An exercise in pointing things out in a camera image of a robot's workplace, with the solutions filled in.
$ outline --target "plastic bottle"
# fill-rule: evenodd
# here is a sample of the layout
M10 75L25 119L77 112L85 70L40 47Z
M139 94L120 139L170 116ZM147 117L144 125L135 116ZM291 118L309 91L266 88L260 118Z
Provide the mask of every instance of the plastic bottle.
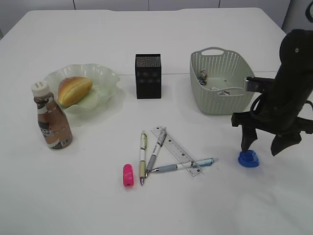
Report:
M54 100L49 85L45 81L36 82L31 90L37 104L38 124L49 148L67 147L73 137L67 117Z

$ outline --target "bottle cap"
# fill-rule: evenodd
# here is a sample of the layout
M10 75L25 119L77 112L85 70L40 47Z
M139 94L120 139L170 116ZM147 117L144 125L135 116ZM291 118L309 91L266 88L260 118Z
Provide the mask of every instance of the bottle cap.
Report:
M123 167L123 184L125 187L134 185L133 167L130 164Z
M31 91L35 97L41 97L49 94L50 88L46 81L40 81L31 86Z
M260 164L258 155L253 150L240 152L238 161L244 167L257 167Z

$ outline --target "white woven basket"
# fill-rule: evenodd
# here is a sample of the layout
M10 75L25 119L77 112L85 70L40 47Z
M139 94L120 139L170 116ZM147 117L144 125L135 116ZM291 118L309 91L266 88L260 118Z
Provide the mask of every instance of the white woven basket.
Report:
M219 50L222 54L203 55L204 51ZM207 84L201 85L200 71L207 73ZM192 92L200 110L211 115L242 112L250 103L253 94L246 92L244 80L254 74L240 54L219 47L209 47L193 52L190 57L190 81Z

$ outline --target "bread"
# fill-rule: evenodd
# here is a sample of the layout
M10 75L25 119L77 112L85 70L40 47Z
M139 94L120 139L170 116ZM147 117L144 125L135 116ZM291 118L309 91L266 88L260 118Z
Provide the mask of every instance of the bread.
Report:
M68 77L59 85L58 102L63 106L77 103L92 88L92 81L86 77Z

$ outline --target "white bottle cap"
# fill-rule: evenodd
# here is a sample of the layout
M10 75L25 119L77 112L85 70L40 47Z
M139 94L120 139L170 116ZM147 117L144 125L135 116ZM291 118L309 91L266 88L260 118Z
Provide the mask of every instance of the white bottle cap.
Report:
M31 86L31 91L35 97L41 97L49 94L50 88L46 81L36 82Z

